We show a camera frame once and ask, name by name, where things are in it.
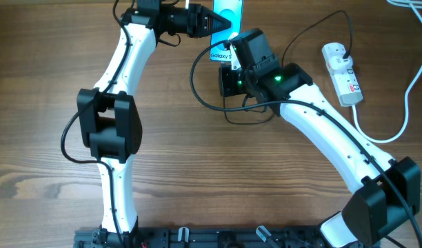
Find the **blue Galaxy smartphone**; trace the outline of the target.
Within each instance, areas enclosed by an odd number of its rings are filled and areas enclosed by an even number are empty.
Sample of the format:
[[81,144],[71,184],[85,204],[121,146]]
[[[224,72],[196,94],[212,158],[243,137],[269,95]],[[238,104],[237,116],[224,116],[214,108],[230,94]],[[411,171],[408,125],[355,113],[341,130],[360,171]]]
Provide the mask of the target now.
[[[240,33],[243,16],[243,0],[214,0],[213,11],[231,22],[231,27],[211,36],[210,44],[228,40],[235,32]],[[231,62],[231,52],[225,49],[224,44],[210,50],[211,61]]]

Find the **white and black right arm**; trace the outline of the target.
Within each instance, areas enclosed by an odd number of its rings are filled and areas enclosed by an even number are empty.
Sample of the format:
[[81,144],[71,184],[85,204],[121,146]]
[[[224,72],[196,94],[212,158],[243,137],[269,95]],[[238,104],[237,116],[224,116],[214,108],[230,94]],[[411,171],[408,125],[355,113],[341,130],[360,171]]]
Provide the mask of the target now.
[[394,159],[367,141],[322,95],[297,64],[281,65],[260,29],[223,42],[231,55],[224,96],[245,94],[300,130],[334,165],[351,199],[321,224],[331,247],[371,246],[405,222],[417,227],[421,171],[411,158]]

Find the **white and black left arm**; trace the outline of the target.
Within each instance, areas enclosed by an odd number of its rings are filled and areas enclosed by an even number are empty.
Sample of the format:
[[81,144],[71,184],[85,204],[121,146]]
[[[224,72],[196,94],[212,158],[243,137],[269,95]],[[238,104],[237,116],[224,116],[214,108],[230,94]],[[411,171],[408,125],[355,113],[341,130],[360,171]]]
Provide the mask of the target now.
[[83,144],[101,176],[103,220],[88,240],[77,233],[76,247],[146,246],[132,193],[132,164],[143,135],[134,102],[141,74],[163,33],[201,38],[232,25],[200,4],[178,8],[164,1],[138,1],[117,20],[120,39],[105,73],[77,95]]

